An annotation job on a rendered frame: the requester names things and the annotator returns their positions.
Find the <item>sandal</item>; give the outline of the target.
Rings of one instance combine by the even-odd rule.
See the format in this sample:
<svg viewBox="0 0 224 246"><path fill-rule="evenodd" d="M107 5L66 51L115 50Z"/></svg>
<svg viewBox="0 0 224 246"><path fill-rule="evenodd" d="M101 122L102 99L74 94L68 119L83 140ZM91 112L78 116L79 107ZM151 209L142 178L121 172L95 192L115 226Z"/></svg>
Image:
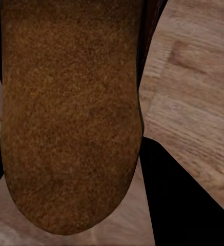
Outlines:
<svg viewBox="0 0 224 246"><path fill-rule="evenodd" d="M54 235L119 206L145 124L139 85L168 0L0 0L0 130L19 211Z"/></svg>

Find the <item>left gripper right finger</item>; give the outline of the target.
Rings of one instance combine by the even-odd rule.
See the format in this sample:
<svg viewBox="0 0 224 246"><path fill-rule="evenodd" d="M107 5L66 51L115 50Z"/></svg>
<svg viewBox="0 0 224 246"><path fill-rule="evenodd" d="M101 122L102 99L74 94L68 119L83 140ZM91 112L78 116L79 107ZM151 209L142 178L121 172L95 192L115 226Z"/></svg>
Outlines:
<svg viewBox="0 0 224 246"><path fill-rule="evenodd" d="M157 141L139 157L156 246L224 246L224 209Z"/></svg>

